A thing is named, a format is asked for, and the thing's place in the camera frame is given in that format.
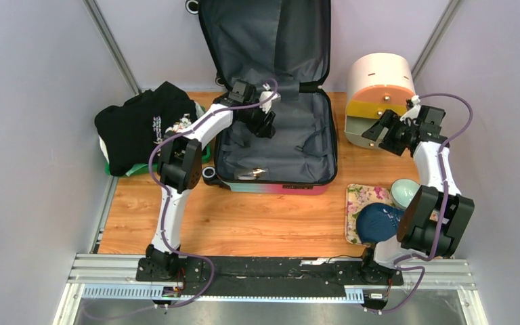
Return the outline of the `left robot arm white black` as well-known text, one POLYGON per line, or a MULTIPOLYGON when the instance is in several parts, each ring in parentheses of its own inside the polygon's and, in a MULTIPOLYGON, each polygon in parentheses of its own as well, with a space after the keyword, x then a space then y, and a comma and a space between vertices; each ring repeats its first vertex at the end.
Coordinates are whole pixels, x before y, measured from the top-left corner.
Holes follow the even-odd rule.
POLYGON ((158 227, 142 259, 144 270, 153 268, 164 281, 179 274, 180 228, 190 192, 202 175, 202 150, 233 122, 244 123, 256 137, 275 134, 272 102, 279 98, 278 82, 270 78, 260 88, 237 80, 231 90, 218 97, 190 126, 168 131, 150 154, 158 159, 149 165, 151 178, 161 187, 158 227))

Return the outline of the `round pastel drawer cabinet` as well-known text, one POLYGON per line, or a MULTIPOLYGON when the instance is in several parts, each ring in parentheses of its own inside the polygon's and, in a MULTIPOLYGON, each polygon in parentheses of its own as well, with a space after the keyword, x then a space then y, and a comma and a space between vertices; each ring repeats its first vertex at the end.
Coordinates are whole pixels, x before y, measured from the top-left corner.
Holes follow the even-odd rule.
POLYGON ((387 110, 399 115, 416 95, 410 65, 394 53, 370 53, 356 60, 347 75, 344 134, 362 148, 375 149, 378 141, 362 136, 387 110))

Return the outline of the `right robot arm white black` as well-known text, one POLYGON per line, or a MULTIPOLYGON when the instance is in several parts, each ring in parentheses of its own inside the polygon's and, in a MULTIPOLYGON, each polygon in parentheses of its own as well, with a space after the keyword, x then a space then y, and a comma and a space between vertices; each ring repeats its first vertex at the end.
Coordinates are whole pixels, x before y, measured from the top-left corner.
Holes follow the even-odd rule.
POLYGON ((379 139, 379 148, 392 154, 400 156, 409 150, 420 176, 419 189, 396 234, 364 251, 359 275, 367 284, 388 283, 408 259, 451 257, 467 228, 475 203, 454 182, 450 138, 440 133, 445 115, 441 108, 426 105, 417 105, 403 116, 386 110, 362 134, 379 139))

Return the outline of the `green plastic tray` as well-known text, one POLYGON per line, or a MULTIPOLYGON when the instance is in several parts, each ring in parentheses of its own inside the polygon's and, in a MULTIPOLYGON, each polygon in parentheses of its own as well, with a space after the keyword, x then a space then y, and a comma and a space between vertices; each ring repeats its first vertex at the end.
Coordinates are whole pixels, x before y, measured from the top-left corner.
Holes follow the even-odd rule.
MULTIPOLYGON (((211 147, 210 146, 206 146, 204 148, 204 150, 202 151, 202 164, 207 164, 210 161, 211 156, 212 156, 212 154, 211 154, 211 147)), ((107 175, 111 175, 111 173, 110 173, 110 166, 107 163, 105 164, 104 172, 107 175)))

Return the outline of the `white cloth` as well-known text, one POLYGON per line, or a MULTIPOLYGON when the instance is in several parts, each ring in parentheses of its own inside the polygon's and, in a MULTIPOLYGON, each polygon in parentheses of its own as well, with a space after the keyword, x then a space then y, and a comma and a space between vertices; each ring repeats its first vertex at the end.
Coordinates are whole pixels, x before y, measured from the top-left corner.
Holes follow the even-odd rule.
POLYGON ((98 136, 98 139, 99 139, 100 150, 103 154, 103 157, 105 158, 106 163, 109 164, 110 161, 109 161, 109 157, 108 157, 108 150, 107 150, 106 144, 100 136, 98 136))

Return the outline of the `black floral print garment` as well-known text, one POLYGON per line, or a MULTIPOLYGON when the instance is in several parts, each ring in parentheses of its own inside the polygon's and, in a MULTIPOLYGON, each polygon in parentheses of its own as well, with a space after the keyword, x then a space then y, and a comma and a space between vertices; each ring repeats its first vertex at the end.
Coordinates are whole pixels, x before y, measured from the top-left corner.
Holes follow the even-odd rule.
POLYGON ((187 127, 203 114, 201 105, 168 81, 104 108, 93 123, 106 144, 111 175, 122 177, 134 164, 148 163, 166 132, 187 127))

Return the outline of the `green tie-dye garment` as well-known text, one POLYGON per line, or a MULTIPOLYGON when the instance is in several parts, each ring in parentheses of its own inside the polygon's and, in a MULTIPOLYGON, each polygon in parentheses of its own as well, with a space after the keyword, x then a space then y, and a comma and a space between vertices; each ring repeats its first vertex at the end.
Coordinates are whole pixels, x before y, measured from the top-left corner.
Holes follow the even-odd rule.
POLYGON ((126 177, 149 173, 148 164, 134 164, 125 174, 126 177))

